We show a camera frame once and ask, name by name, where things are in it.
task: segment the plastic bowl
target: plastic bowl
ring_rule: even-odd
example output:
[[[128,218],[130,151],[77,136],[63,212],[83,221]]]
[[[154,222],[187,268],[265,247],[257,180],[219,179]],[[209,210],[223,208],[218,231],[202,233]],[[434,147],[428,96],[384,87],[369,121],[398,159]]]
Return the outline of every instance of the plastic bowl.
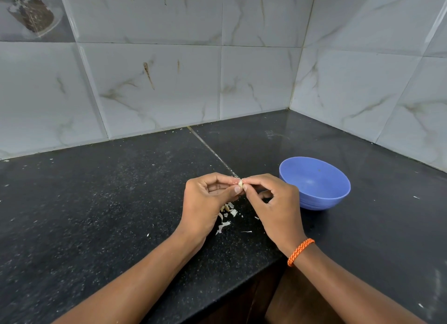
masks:
[[[279,177],[299,188],[299,206],[326,210],[351,191],[348,177],[335,166],[310,157],[292,157],[279,165]]]

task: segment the black granite countertop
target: black granite countertop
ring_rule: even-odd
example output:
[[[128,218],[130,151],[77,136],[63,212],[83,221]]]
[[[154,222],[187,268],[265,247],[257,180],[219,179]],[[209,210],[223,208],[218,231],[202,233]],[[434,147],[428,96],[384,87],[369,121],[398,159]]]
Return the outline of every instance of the black granite countertop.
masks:
[[[447,322],[447,174],[291,111],[193,129],[241,177],[278,175],[292,156],[341,169],[351,193],[302,210],[308,236],[422,319]],[[177,226],[187,179],[212,171],[230,173],[186,128],[0,162],[0,322],[49,323],[130,268]],[[182,322],[284,259],[254,211],[236,208],[145,322]]]

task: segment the tile grout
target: tile grout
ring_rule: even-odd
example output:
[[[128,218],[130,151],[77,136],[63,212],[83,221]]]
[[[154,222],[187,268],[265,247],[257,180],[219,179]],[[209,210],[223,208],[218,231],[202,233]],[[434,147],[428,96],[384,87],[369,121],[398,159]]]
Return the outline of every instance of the tile grout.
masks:
[[[233,176],[240,179],[240,177],[230,168],[230,166],[228,166],[227,163],[224,162],[221,157],[219,157],[219,155],[192,129],[192,127],[187,126],[187,128],[193,135],[197,137],[198,140],[200,140],[217,157],[217,159],[219,159],[222,162],[222,164],[225,165],[225,167],[232,173]]]

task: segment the tile backsplash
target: tile backsplash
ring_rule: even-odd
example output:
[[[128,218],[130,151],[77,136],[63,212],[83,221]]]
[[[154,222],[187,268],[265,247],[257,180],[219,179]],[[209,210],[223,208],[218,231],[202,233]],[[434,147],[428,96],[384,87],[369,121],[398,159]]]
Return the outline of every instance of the tile backsplash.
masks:
[[[290,108],[447,171],[447,0],[314,0]]]
[[[0,159],[290,107],[447,171],[446,12],[447,0],[0,0]]]
[[[0,0],[0,159],[288,108],[312,2]]]

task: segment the right hand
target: right hand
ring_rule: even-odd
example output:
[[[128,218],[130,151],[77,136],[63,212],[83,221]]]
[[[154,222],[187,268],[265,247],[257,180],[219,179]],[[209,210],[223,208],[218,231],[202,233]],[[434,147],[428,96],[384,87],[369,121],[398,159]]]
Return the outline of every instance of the right hand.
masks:
[[[266,234],[287,257],[307,237],[299,211],[299,190],[271,174],[254,175],[242,179],[244,191],[256,211]],[[252,185],[267,191],[257,193]],[[265,203],[263,198],[271,198]]]

